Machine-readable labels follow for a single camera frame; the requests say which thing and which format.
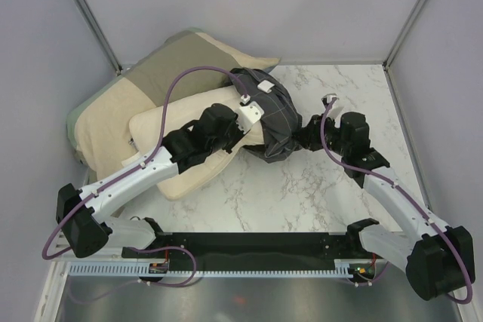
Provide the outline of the left aluminium frame post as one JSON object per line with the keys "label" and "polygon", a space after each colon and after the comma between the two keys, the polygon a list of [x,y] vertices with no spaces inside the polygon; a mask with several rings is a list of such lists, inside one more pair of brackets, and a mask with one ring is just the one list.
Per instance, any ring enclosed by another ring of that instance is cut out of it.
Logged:
{"label": "left aluminium frame post", "polygon": [[103,30],[98,23],[94,12],[91,10],[90,5],[87,0],[73,0],[76,7],[79,9],[84,21],[87,23],[89,30],[95,37],[98,45],[101,48],[104,56],[109,61],[110,66],[113,68],[116,75],[120,75],[123,71],[122,64],[115,55],[107,37],[105,36]]}

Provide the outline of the aluminium frame post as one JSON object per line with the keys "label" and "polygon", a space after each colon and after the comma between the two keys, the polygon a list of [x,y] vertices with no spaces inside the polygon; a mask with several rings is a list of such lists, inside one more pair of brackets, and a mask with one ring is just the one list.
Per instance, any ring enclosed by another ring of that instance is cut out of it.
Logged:
{"label": "aluminium frame post", "polygon": [[403,26],[398,33],[392,47],[389,50],[386,59],[382,63],[384,72],[388,72],[391,65],[394,63],[396,57],[398,56],[403,44],[405,43],[407,37],[409,36],[411,30],[414,28],[418,18],[422,14],[425,6],[429,0],[416,0],[408,17],[403,23]]}
{"label": "aluminium frame post", "polygon": [[95,37],[98,45],[101,48],[104,56],[109,61],[110,66],[113,68],[116,75],[120,75],[123,71],[122,64],[115,55],[107,37],[105,36],[103,30],[98,23],[94,12],[91,10],[90,5],[87,0],[73,0],[76,7],[79,9],[84,21],[87,23],[89,30]]}

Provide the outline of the right aluminium frame post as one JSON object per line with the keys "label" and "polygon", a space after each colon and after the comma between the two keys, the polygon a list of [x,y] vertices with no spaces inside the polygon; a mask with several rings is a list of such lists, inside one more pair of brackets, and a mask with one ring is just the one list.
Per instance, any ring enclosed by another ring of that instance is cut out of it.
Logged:
{"label": "right aluminium frame post", "polygon": [[422,14],[425,6],[429,0],[416,0],[408,17],[403,23],[403,26],[398,33],[392,47],[389,50],[386,59],[382,63],[384,72],[388,72],[391,65],[394,63],[396,57],[398,56],[403,44],[405,43],[407,37],[409,36],[411,30],[414,28],[418,18]]}

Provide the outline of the green beige patchwork pillow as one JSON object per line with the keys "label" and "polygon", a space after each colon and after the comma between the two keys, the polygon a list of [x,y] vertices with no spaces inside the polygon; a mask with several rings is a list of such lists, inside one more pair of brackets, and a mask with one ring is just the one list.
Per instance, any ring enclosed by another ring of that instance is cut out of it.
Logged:
{"label": "green beige patchwork pillow", "polygon": [[162,106],[166,99],[180,100],[222,87],[226,80],[222,73],[199,70],[169,91],[181,72],[200,66],[268,71],[279,61],[252,57],[200,29],[178,32],[68,114],[67,136],[75,156],[97,177],[104,178],[120,170],[123,160],[137,151],[130,143],[128,126],[135,115]]}

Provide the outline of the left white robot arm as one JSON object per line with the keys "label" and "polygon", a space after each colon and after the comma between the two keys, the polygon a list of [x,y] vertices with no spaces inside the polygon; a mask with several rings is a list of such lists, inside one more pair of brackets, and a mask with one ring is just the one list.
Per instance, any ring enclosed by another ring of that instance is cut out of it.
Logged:
{"label": "left white robot arm", "polygon": [[162,133],[149,154],[87,190],[63,186],[57,195],[56,230],[63,233],[76,257],[95,254],[114,232],[106,221],[114,211],[153,185],[204,163],[215,152],[231,152],[259,117],[253,105],[231,110],[215,103],[199,119]]}

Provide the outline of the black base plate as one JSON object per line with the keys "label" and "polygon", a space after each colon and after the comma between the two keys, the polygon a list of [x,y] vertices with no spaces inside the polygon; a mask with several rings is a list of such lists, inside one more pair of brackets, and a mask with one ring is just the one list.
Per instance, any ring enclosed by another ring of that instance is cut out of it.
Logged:
{"label": "black base plate", "polygon": [[373,255],[346,234],[326,232],[176,232],[147,247],[182,247],[206,269],[327,268],[337,259],[371,261]]}

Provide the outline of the dark grey plaid pillowcase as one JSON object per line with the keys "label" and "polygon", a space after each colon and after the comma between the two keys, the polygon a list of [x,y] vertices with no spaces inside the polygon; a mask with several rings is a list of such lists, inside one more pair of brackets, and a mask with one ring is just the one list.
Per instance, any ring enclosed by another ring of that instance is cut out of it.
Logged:
{"label": "dark grey plaid pillowcase", "polygon": [[267,163],[283,161],[300,150],[302,146],[294,139],[294,134],[302,130],[303,119],[285,86],[261,69],[234,68],[231,73],[240,82],[235,83],[238,95],[227,101],[227,106],[237,111],[242,106],[241,95],[247,93],[250,101],[263,110],[260,120],[232,150],[245,148]]}

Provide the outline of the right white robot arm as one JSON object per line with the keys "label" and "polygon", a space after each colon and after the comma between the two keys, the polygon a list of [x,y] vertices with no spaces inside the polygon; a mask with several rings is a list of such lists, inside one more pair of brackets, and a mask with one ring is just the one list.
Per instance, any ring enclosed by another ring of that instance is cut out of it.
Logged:
{"label": "right white robot arm", "polygon": [[405,273],[421,299],[452,296],[454,291],[465,288],[466,297],[452,297],[452,301],[469,304],[475,282],[471,234],[462,226],[450,226],[420,204],[390,163],[371,146],[369,133],[363,114],[347,112],[339,124],[327,115],[314,115],[294,134],[303,148],[324,150],[383,206],[404,233],[398,237],[368,219],[353,223],[350,228],[354,233],[345,238],[347,253],[357,258],[368,252],[383,257]]}

